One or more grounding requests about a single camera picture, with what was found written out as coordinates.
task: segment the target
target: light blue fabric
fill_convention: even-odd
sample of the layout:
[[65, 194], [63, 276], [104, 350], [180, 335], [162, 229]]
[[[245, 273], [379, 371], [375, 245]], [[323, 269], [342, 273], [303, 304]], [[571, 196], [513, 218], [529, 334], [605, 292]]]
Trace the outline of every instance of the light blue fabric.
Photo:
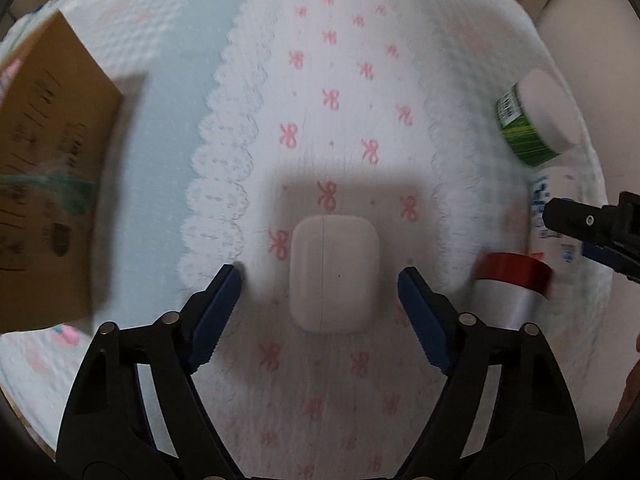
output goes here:
[[[209, 112], [206, 99], [216, 87], [214, 72], [241, 3], [51, 0], [18, 20], [0, 43], [1, 60], [60, 9], [124, 95], [100, 183], [89, 332], [106, 319], [122, 328], [149, 324], [186, 300], [177, 267], [184, 253], [180, 228], [190, 214], [191, 157], [202, 143], [198, 126]], [[60, 346], [53, 334], [47, 329], [0, 336], [0, 383], [55, 449], [66, 398], [90, 338], [80, 333], [79, 342]], [[141, 382], [148, 416], [160, 420], [148, 369]], [[154, 426], [158, 444], [170, 452], [171, 441], [161, 430]]]
[[194, 177], [191, 157], [202, 143], [206, 97], [216, 86], [213, 75], [241, 2], [188, 0], [151, 63], [124, 140], [113, 227], [97, 224], [110, 231], [97, 236], [110, 238], [113, 253], [97, 248], [94, 259], [110, 257], [117, 266], [95, 266], [110, 274], [94, 272], [95, 326], [107, 319], [123, 328], [148, 324], [179, 310], [187, 297], [177, 264], [184, 252], [180, 228], [189, 214], [185, 190]]

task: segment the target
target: lace trim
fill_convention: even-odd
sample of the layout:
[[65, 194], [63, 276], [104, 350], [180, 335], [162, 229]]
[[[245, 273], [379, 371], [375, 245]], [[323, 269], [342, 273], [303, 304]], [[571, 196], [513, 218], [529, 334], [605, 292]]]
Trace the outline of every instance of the lace trim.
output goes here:
[[254, 168], [248, 146], [258, 136], [254, 115], [262, 107], [264, 65], [271, 57], [279, 9], [278, 0], [244, 0], [222, 51], [224, 63], [214, 76], [218, 87], [207, 100], [211, 113], [200, 124], [205, 143], [192, 158], [200, 177], [187, 189], [193, 215], [182, 226], [188, 252], [178, 272], [189, 289], [204, 288], [244, 247], [238, 221], [248, 198], [242, 183]]

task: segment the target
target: printed label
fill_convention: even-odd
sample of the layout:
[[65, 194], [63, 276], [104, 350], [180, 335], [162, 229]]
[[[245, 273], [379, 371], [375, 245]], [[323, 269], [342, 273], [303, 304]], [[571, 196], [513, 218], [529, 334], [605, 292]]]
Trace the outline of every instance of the printed label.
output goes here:
[[562, 260], [570, 264], [575, 260], [576, 247], [573, 244], [560, 244], [562, 251]]
[[495, 105], [502, 136], [511, 151], [528, 166], [539, 166], [558, 156], [540, 138], [522, 108], [518, 86], [514, 85]]
[[531, 195], [531, 221], [535, 228], [534, 236], [543, 240], [547, 238], [562, 238], [560, 233], [556, 233], [545, 227], [542, 220], [542, 213], [545, 211], [545, 205], [552, 199], [548, 186], [548, 176], [543, 175], [536, 180], [533, 193]]
[[513, 123], [513, 121], [522, 115], [522, 110], [516, 97], [515, 87], [512, 87], [511, 90], [498, 101], [497, 108], [501, 128], [509, 126], [509, 124]]

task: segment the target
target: beige sofa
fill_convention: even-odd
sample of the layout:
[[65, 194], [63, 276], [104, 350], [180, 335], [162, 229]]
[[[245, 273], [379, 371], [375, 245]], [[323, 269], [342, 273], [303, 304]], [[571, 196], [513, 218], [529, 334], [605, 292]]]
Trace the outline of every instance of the beige sofa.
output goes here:
[[[640, 18], [628, 0], [551, 0], [537, 26], [582, 109], [609, 201], [640, 193]], [[606, 439], [639, 332], [640, 285], [616, 275], [577, 401], [589, 455]]]

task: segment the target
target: white bottle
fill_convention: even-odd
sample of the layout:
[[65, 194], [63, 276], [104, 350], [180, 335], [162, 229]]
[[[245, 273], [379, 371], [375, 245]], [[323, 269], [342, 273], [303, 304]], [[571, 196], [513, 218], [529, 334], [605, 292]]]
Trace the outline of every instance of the white bottle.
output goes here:
[[530, 198], [529, 256], [546, 263], [562, 277], [575, 267], [580, 242], [545, 227], [542, 213], [552, 198], [580, 202], [580, 183], [571, 168], [552, 166], [537, 172]]

